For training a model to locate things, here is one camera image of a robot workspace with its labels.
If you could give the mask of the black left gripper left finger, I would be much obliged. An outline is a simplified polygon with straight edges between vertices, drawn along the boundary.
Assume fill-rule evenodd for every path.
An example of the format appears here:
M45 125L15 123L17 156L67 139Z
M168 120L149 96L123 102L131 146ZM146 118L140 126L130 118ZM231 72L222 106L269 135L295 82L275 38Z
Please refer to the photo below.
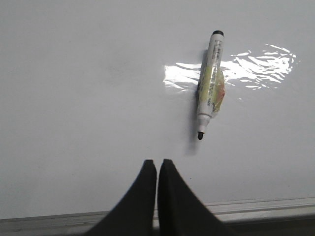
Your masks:
M151 236L155 209L157 171L153 160L141 170L116 206L85 236Z

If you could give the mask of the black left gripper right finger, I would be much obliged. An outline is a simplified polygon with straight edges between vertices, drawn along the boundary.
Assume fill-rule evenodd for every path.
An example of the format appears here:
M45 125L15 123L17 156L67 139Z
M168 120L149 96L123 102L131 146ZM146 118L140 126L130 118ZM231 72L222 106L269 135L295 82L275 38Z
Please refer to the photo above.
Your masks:
M161 236L237 235L199 201L170 159L160 168L157 207Z

